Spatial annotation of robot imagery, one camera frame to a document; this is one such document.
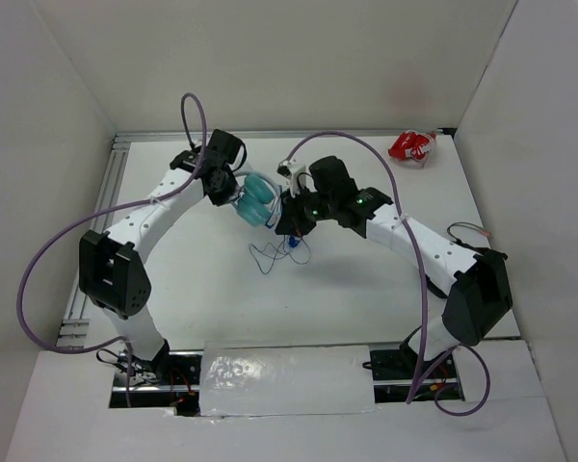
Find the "teal cat-ear headphones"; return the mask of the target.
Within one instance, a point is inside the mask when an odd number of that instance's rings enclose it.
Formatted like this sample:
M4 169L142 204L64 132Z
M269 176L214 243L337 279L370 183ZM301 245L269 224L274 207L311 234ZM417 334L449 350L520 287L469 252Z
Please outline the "teal cat-ear headphones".
M281 215L282 187L261 171L239 170L235 177L243 179L231 202L236 214L250 226L273 229Z

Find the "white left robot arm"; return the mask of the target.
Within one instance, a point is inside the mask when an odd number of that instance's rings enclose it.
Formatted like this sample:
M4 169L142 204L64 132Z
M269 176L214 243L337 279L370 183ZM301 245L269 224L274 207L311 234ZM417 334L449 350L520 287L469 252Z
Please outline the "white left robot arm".
M169 342L147 308L151 251L189 209L207 198L223 206L237 196L233 164L246 145L219 129L208 142L178 154L149 197L103 232L79 242L79 289L109 318L132 356L131 374L150 384L170 375Z

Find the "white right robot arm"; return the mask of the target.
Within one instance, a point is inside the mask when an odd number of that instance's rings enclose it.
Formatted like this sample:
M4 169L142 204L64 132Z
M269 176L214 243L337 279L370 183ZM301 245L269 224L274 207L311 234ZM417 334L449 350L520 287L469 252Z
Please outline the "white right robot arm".
M318 222L333 220L422 267L427 287L444 298L442 313L404 342L401 365L408 375L424 376L452 347L477 345L511 310L506 254L455 244L399 213L385 193L359 188L335 156L310 167L284 161L277 172L289 184L281 195L279 235L303 237Z

